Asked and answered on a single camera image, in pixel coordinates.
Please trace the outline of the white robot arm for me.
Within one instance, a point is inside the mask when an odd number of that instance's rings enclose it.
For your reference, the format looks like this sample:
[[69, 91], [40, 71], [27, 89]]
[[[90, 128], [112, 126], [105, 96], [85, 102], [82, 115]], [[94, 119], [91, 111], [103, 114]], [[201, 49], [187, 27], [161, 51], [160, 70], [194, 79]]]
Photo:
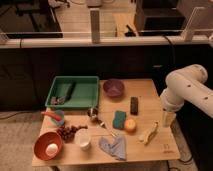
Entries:
[[213, 119], [213, 90], [204, 83], [208, 79], [207, 70], [193, 64], [170, 72], [166, 78], [166, 88], [160, 95], [163, 107], [162, 125], [169, 127], [185, 101], [198, 107]]

